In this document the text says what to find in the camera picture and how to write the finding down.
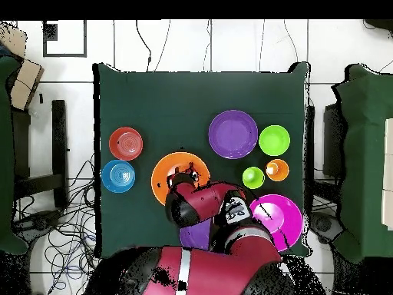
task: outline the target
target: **cardboard box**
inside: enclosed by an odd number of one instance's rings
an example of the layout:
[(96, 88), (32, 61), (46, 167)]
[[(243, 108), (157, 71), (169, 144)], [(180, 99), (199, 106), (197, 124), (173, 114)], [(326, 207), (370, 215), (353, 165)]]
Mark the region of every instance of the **cardboard box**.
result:
[(0, 42), (21, 62), (21, 68), (11, 90), (11, 104), (25, 110), (30, 104), (44, 69), (29, 60), (24, 60), (26, 34), (16, 27), (0, 23)]

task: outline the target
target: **purple plate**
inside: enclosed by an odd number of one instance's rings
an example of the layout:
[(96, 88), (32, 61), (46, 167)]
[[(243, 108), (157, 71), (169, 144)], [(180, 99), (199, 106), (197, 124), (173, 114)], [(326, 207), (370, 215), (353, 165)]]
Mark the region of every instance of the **purple plate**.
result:
[(242, 158), (258, 141), (258, 127), (247, 113), (229, 110), (218, 114), (209, 127), (209, 142), (221, 157)]
[(210, 219), (197, 225), (180, 228), (180, 242), (183, 247), (207, 250), (209, 248)]

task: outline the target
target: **table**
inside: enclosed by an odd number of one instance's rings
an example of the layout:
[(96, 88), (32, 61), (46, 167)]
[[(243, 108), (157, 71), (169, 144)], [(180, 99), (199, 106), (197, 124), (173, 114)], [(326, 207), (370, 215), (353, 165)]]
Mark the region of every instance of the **table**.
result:
[[(289, 164), (289, 176), (282, 182), (266, 178), (255, 193), (282, 194), (303, 209), (305, 62), (280, 74), (123, 73), (103, 64), (94, 65), (93, 72), (96, 255), (109, 257), (133, 245), (180, 245), (179, 230), (166, 219), (164, 206), (150, 187), (152, 171), (165, 155), (174, 151), (197, 155), (209, 168), (212, 181), (242, 184), (245, 168), (264, 169), (272, 158), (258, 145), (239, 160), (219, 157), (210, 147), (210, 122), (229, 109), (250, 114), (259, 132), (271, 124), (281, 124), (289, 131), (291, 144), (280, 156)], [(134, 186), (126, 193), (113, 194), (101, 183), (100, 170), (115, 159), (108, 147), (109, 137), (123, 126), (138, 130), (144, 149), (130, 162), (136, 173)], [(290, 251), (299, 256), (309, 254), (301, 239)]]
[(374, 74), (361, 65), (347, 69), (348, 79), (336, 87), (348, 123), (339, 212), (345, 231), (333, 245), (345, 259), (358, 263), (365, 257), (393, 257), (393, 231), (381, 223), (385, 122), (393, 118), (393, 76)]

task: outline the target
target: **small green bowl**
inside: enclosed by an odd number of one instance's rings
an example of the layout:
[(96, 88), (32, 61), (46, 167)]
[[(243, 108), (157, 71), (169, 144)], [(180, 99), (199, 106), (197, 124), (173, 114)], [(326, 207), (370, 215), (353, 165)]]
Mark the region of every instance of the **small green bowl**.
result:
[(243, 183), (249, 189), (257, 189), (265, 181), (265, 174), (260, 168), (248, 167), (243, 172)]
[(291, 142), (288, 131), (281, 125), (270, 125), (259, 136), (259, 146), (269, 156), (279, 156), (286, 152)]

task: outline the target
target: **small orange bowl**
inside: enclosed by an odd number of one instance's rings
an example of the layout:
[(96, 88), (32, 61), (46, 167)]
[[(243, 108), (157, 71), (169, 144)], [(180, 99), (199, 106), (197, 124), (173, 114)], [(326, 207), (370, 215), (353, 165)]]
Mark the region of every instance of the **small orange bowl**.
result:
[(266, 165), (266, 174), (270, 180), (283, 181), (288, 177), (289, 166), (283, 160), (272, 160)]

